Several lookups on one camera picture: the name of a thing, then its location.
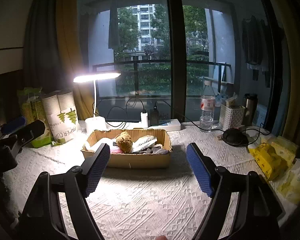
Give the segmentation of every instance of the bottle label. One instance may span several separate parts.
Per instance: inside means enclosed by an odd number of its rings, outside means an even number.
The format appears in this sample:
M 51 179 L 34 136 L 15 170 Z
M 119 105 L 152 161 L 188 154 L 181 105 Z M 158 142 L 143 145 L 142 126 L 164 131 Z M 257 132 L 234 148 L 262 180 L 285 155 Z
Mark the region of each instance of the bottle label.
M 214 98 L 213 99 L 201 99 L 201 110 L 213 111 L 214 109 Z

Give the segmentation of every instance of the white tablecloth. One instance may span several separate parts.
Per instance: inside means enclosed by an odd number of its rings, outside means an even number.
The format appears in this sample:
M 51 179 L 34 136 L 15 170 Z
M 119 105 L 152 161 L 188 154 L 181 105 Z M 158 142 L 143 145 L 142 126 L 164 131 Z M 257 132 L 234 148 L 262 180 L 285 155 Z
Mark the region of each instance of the white tablecloth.
M 191 239 L 207 210 L 210 198 L 199 188 L 186 160 L 186 147 L 195 142 L 202 153 L 212 158 L 218 166 L 230 172 L 247 174 L 254 170 L 261 174 L 253 157 L 244 147 L 235 148 L 215 136 L 220 132 L 203 133 L 185 123 L 181 131 L 168 132 L 173 147 L 169 168 L 162 170 L 124 170 L 107 168 L 94 193 L 87 198 L 91 213 L 105 239 L 154 239 L 166 235 L 168 239 Z M 80 151 L 87 135 L 64 145 L 45 146 L 39 149 L 25 147 L 17 156 L 18 166 L 5 173 L 6 184 L 11 189 L 11 204 L 22 211 L 27 197 L 42 171 L 51 175 L 66 172 L 81 165 Z M 65 225 L 70 236 L 76 236 L 66 205 L 60 193 Z M 281 225 L 296 208 L 278 197 L 285 209 Z M 220 237 L 231 228 L 236 208 L 237 193 L 233 193 Z

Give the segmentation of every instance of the tree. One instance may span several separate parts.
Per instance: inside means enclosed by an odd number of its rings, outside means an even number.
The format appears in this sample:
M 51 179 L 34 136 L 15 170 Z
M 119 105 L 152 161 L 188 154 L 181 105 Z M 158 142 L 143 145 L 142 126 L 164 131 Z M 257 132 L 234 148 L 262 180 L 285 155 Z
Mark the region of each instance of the tree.
M 118 8 L 118 28 L 120 37 L 120 47 L 114 50 L 114 61 L 123 61 L 128 50 L 134 50 L 138 46 L 138 21 L 132 14 L 131 8 Z
M 196 47 L 196 49 L 198 49 L 199 46 L 201 47 L 201 51 L 203 51 L 208 44 L 208 28 L 205 9 L 184 5 L 183 15 L 185 19 L 187 55 L 192 55 L 192 53 L 189 53 L 191 47 Z
M 154 6 L 154 18 L 151 26 L 156 28 L 152 37 L 163 40 L 163 46 L 157 46 L 157 57 L 160 59 L 170 58 L 170 37 L 168 10 L 162 4 Z M 196 51 L 203 51 L 208 44 L 207 20 L 204 8 L 195 6 L 183 6 L 186 32 L 186 52 L 187 56 L 195 54 Z
M 154 17 L 151 26 L 156 28 L 151 36 L 157 41 L 162 40 L 162 45 L 157 46 L 156 57 L 159 59 L 170 59 L 170 37 L 168 9 L 162 4 L 154 5 Z
M 147 44 L 144 48 L 144 52 L 148 59 L 150 59 L 150 56 L 152 59 L 156 59 L 156 54 L 158 53 L 158 49 L 154 45 Z

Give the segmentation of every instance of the yellow curtain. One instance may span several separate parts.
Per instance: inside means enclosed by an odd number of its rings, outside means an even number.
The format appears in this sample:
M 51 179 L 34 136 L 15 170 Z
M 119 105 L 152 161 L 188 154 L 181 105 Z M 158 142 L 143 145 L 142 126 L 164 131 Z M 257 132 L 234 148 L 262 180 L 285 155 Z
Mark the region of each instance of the yellow curtain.
M 290 101 L 282 136 L 300 146 L 300 17 L 290 0 L 271 1 L 278 9 L 290 57 Z
M 80 73 L 86 72 L 79 45 L 77 0 L 56 1 L 56 28 L 59 55 L 70 82 Z M 74 100 L 79 119 L 92 117 L 92 82 L 73 83 Z

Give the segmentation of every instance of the paper cup package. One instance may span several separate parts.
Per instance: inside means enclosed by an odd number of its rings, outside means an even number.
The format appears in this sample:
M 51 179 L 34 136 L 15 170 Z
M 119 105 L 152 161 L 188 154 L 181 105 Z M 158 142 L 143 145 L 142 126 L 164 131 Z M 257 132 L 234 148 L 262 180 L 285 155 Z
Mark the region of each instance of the paper cup package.
M 41 120 L 45 124 L 44 134 L 34 139 L 31 144 L 35 148 L 50 144 L 52 142 L 52 134 L 49 128 L 48 120 L 44 111 L 41 96 L 41 88 L 24 88 L 18 90 L 18 101 L 21 114 L 26 118 L 26 124 L 30 124 L 36 120 Z
M 72 91 L 55 91 L 44 95 L 42 101 L 55 142 L 63 144 L 73 139 L 78 127 L 78 116 Z

